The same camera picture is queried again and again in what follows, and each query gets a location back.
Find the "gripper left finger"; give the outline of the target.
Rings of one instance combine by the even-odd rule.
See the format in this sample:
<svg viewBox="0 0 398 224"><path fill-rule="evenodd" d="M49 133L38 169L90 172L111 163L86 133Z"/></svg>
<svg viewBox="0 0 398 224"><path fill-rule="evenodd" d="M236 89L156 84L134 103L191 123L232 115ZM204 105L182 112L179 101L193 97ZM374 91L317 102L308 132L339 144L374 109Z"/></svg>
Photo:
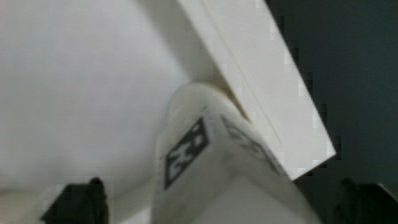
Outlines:
<svg viewBox="0 0 398 224"><path fill-rule="evenodd" d="M40 216L44 224L109 224L104 184L69 184Z"/></svg>

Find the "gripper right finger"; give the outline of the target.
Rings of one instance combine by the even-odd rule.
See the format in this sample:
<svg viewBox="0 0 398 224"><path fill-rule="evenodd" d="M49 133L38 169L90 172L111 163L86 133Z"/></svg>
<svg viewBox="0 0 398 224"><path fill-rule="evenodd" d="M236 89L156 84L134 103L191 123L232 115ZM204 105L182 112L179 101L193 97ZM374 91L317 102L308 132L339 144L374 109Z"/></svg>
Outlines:
<svg viewBox="0 0 398 224"><path fill-rule="evenodd" d="M398 197L379 183L340 180L331 224L398 224Z"/></svg>

